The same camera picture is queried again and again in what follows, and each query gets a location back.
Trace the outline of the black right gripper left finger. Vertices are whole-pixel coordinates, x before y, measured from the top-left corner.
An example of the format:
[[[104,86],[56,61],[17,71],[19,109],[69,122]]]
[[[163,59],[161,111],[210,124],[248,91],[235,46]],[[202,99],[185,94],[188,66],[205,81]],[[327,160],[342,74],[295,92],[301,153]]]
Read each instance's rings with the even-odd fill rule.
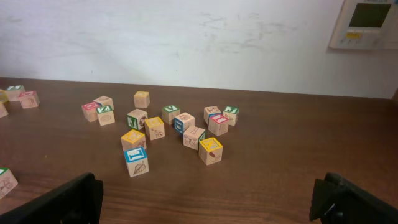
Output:
[[[88,172],[2,214],[1,224],[99,223],[103,194],[103,182]]]

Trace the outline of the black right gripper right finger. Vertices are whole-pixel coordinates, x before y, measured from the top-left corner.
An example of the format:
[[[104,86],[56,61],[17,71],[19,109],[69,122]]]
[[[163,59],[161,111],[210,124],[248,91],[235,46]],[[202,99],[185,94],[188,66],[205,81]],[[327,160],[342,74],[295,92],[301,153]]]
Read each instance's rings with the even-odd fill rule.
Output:
[[[336,173],[316,179],[309,220],[322,223],[397,224],[397,209]]]

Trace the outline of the yellow S wooden block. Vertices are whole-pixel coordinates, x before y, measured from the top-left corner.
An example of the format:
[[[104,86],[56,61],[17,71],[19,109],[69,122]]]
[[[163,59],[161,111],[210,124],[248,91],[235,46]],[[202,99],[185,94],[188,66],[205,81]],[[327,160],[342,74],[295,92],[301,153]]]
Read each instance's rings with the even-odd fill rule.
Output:
[[[7,97],[7,94],[4,90],[0,90],[0,102],[1,103],[6,103],[9,101],[9,98]]]

